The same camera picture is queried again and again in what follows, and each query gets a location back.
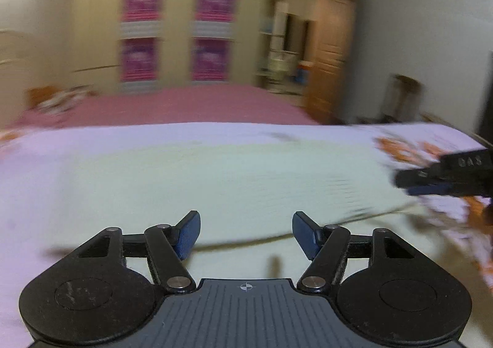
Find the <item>pale green knitted garment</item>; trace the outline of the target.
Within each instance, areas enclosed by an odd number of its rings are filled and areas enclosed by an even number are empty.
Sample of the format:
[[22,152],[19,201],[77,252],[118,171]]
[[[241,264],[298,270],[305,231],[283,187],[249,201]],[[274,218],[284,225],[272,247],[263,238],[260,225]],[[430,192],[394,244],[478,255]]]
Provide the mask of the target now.
[[139,234],[195,210],[201,233],[185,263],[194,278],[297,280],[308,259],[291,234],[295,212],[359,235],[383,227],[466,286],[473,311],[461,340],[491,346],[488,287],[469,256],[445,237],[444,217],[394,188],[397,169],[371,145],[315,141],[72,153],[43,250],[60,257],[104,228]]

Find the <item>floral lilac bed sheet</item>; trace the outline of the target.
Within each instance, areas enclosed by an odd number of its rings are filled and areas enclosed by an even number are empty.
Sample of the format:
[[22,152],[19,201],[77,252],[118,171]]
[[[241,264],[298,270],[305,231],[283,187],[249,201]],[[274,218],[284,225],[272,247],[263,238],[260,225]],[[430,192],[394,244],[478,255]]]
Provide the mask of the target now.
[[[473,149],[474,140],[450,127],[432,123],[393,126],[315,126],[253,123],[173,123],[121,127],[86,127],[36,131],[8,148],[1,161],[1,344],[25,347],[32,342],[18,312],[22,288],[54,264],[66,249],[48,237],[62,209],[64,181],[75,155],[93,158],[125,149],[188,144],[280,144],[315,140],[350,145],[371,145],[381,135],[411,143],[431,139],[450,149]],[[276,235],[234,241],[224,232],[202,233],[190,257],[196,278],[261,278],[299,275],[306,258],[287,235],[291,212],[277,211]],[[492,296],[489,286],[469,256],[451,237],[425,219],[422,209],[352,223],[350,229],[366,233],[387,227],[432,257],[469,290],[471,319],[461,337],[468,347],[492,344]]]

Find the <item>dark wooden chair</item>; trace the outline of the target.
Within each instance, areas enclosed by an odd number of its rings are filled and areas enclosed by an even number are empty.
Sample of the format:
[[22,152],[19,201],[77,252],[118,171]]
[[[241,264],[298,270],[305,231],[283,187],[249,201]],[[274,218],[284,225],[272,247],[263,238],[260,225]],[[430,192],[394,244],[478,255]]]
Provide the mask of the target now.
[[415,117],[424,92],[423,84],[406,75],[389,78],[376,118],[358,117],[359,124],[403,123]]

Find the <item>brown wooden door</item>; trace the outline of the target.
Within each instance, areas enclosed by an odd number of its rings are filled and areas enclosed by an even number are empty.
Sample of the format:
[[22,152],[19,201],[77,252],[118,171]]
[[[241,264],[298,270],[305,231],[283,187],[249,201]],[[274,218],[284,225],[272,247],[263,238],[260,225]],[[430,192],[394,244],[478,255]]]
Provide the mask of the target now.
[[335,122],[346,80],[346,62],[353,41],[356,0],[315,0],[314,26],[308,34],[312,64],[304,93],[304,109],[321,124]]

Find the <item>floral orange pillow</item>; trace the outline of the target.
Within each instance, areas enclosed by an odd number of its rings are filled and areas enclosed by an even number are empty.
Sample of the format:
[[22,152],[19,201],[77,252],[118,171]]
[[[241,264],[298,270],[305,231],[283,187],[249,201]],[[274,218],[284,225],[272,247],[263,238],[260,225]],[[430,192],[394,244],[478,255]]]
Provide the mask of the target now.
[[49,85],[29,89],[27,106],[31,110],[56,115],[80,104],[84,99],[98,95],[89,85],[80,85],[69,89],[59,89]]

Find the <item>open shelf unit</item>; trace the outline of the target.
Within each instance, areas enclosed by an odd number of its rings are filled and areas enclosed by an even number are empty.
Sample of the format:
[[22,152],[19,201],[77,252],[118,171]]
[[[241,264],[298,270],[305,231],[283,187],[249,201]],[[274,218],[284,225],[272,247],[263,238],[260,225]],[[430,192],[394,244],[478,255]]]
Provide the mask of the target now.
[[295,82],[303,39],[303,21],[312,0],[264,0],[260,25],[257,84],[275,95],[294,99],[303,94]]

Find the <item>cream wardrobe with pink posters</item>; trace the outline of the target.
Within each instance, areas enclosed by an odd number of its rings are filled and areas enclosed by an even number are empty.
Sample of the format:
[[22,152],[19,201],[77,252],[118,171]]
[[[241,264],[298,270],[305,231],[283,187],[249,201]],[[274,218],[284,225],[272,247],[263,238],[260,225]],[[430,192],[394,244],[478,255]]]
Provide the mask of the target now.
[[266,0],[1,0],[1,87],[254,84]]

